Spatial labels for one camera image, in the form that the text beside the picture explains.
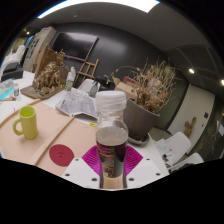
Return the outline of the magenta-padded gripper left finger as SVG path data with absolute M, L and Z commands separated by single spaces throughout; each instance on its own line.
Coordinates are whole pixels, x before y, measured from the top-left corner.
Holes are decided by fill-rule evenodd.
M 84 188 L 99 189 L 101 163 L 97 147 L 90 148 L 81 158 L 74 158 L 62 177 Z

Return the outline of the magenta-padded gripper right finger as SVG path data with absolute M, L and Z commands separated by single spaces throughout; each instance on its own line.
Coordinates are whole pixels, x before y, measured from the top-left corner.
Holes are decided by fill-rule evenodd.
M 131 146 L 127 147 L 124 160 L 126 188 L 140 188 L 163 177 L 151 158 L 143 157 Z

